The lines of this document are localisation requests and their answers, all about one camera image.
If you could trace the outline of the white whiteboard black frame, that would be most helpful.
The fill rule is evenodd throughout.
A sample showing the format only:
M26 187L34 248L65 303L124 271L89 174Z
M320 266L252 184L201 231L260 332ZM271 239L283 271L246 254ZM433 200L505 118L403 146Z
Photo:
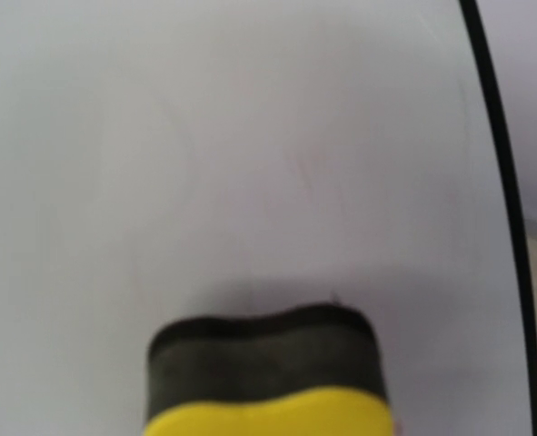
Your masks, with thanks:
M408 435L537 435L474 1L0 1L0 435L137 435L165 323L333 301Z

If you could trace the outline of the yellow black whiteboard eraser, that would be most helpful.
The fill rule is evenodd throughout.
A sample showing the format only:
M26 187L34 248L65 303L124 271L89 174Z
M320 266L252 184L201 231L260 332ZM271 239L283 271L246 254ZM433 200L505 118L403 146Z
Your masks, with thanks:
M196 317L153 338L147 435L392 435L374 330L330 303Z

